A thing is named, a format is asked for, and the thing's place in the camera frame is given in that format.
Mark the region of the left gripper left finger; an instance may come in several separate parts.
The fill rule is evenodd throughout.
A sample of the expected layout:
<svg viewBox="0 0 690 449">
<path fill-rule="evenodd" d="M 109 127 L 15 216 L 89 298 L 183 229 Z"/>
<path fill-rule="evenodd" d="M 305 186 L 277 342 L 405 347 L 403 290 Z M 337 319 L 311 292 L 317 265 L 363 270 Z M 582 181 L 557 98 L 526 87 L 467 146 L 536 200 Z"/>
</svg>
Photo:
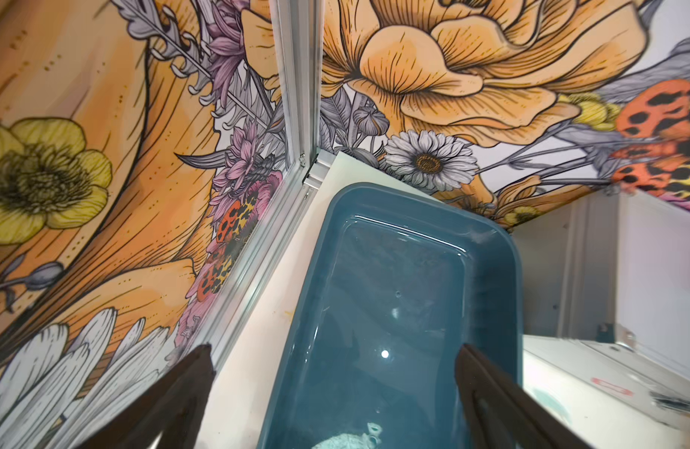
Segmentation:
<svg viewBox="0 0 690 449">
<path fill-rule="evenodd" d="M 202 344 L 80 448 L 193 448 L 216 378 Z"/>
</svg>

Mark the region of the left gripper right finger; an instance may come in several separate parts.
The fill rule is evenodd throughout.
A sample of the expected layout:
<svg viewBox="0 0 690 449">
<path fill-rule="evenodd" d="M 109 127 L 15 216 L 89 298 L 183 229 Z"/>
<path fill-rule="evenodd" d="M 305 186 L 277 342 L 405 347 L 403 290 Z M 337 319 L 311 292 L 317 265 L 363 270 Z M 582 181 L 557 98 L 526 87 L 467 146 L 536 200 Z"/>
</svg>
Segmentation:
<svg viewBox="0 0 690 449">
<path fill-rule="evenodd" d="M 455 360 L 455 381 L 473 448 L 586 448 L 475 346 Z"/>
</svg>

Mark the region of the silver metal first-aid case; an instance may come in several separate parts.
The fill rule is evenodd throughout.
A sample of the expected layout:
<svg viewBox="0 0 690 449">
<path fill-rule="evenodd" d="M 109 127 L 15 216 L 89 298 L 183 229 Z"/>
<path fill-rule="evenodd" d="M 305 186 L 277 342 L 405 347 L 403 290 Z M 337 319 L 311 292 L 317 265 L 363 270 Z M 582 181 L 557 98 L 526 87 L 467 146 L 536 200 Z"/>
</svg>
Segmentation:
<svg viewBox="0 0 690 449">
<path fill-rule="evenodd" d="M 513 230 L 524 348 L 690 433 L 690 211 L 599 191 Z"/>
</svg>

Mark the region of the teal storage tray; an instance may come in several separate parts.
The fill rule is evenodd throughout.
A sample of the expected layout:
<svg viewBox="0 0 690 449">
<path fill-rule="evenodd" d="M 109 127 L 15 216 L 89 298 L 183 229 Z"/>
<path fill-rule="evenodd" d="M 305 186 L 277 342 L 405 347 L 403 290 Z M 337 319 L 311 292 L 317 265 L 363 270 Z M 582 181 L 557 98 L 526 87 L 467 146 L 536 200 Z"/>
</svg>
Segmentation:
<svg viewBox="0 0 690 449">
<path fill-rule="evenodd" d="M 455 383 L 465 344 L 521 380 L 513 239 L 431 198 L 350 185 L 325 215 L 258 445 L 471 447 Z"/>
</svg>

